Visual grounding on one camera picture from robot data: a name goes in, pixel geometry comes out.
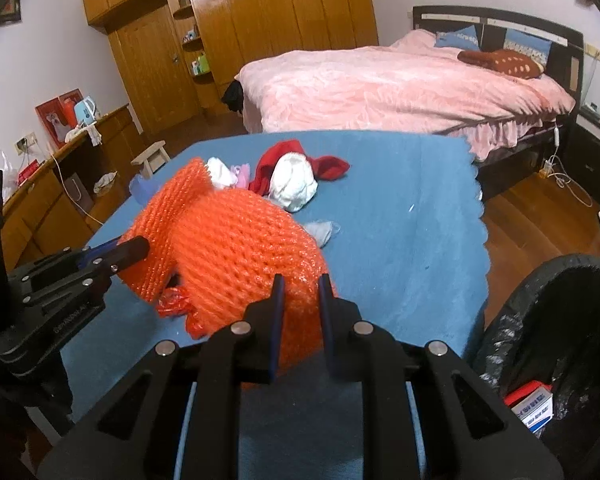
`metal screw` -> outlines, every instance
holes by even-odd
[[[176,343],[173,341],[169,341],[165,339],[164,341],[160,341],[155,347],[155,353],[161,355],[162,357],[166,357],[167,355],[171,355],[176,351]]]
[[[374,326],[368,321],[358,321],[353,325],[353,332],[358,335],[369,335],[374,331]]]
[[[247,321],[236,321],[231,325],[231,332],[235,335],[248,334],[251,331],[251,325]]]
[[[438,357],[446,354],[448,350],[449,347],[442,341],[432,341],[429,343],[429,352],[431,352],[433,355],[437,355]]]

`wooden stool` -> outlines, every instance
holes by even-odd
[[[142,166],[140,173],[145,178],[151,178],[153,174],[163,167],[167,162],[171,160],[171,157],[164,150],[164,141],[159,140],[149,146],[144,152],[136,156],[131,161],[136,166]]]

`headboard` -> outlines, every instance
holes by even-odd
[[[485,52],[503,47],[507,28],[553,41],[546,74],[576,99],[577,104],[580,103],[584,67],[584,38],[581,32],[508,10],[463,6],[413,7],[413,28],[423,28],[429,32],[453,32],[470,25],[475,25],[480,48]]]

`black nightstand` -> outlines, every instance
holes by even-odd
[[[600,204],[600,125],[585,115],[578,115],[562,160],[569,176]]]

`pink blanket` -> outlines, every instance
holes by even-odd
[[[523,80],[458,61],[413,30],[391,47],[293,51],[244,66],[246,107],[266,132],[386,130],[464,136],[480,160],[575,106],[549,76]],[[246,110],[250,131],[254,110]]]

